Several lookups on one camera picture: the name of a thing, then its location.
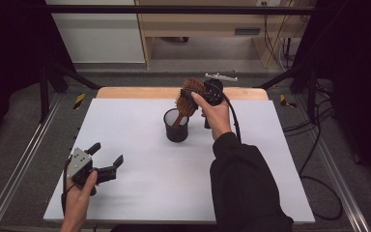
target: person's right hand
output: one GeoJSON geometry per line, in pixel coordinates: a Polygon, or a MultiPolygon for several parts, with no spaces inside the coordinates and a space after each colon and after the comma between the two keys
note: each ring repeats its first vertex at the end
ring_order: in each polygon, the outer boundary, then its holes
{"type": "Polygon", "coordinates": [[[212,128],[213,139],[218,139],[221,135],[231,131],[230,112],[226,101],[219,105],[212,106],[204,100],[200,95],[192,92],[194,101],[203,109],[212,128]]]}

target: black sleeve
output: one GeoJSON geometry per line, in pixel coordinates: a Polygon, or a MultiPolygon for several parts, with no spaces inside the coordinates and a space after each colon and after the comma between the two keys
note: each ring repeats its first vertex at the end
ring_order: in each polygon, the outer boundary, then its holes
{"type": "Polygon", "coordinates": [[[219,231],[292,231],[293,220],[280,207],[278,188],[258,148],[227,132],[213,150],[210,174],[219,231]]]}

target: brown brush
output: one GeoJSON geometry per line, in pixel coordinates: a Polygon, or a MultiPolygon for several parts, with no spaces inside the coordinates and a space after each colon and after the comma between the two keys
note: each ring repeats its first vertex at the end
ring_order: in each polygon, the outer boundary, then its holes
{"type": "Polygon", "coordinates": [[[203,95],[204,84],[195,78],[189,78],[183,84],[183,88],[180,90],[179,96],[176,98],[176,106],[179,109],[179,117],[173,124],[173,128],[178,128],[180,122],[184,117],[191,117],[198,105],[194,102],[191,96],[191,92],[203,95]]]}

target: black cup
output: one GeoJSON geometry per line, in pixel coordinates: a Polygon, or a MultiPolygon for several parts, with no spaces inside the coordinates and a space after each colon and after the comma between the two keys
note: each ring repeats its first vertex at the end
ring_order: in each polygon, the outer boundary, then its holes
{"type": "Polygon", "coordinates": [[[167,138],[172,142],[183,142],[188,137],[188,117],[184,117],[177,128],[173,124],[179,117],[179,109],[172,108],[164,114],[164,124],[167,138]]]}

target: table surface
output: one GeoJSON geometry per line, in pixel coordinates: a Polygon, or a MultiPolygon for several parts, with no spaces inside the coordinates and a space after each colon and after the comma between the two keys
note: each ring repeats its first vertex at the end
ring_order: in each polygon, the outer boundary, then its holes
{"type": "MultiPolygon", "coordinates": [[[[73,148],[96,142],[95,167],[110,166],[121,154],[117,179],[100,184],[87,219],[97,223],[215,223],[210,166],[213,139],[196,112],[188,138],[166,138],[163,114],[175,107],[180,88],[105,87],[89,107],[73,148]]],[[[243,143],[256,145],[278,185],[281,207],[295,223],[314,222],[297,169],[272,101],[262,89],[225,88],[233,104],[243,143]]],[[[44,214],[61,222],[62,177],[44,214]]]]}

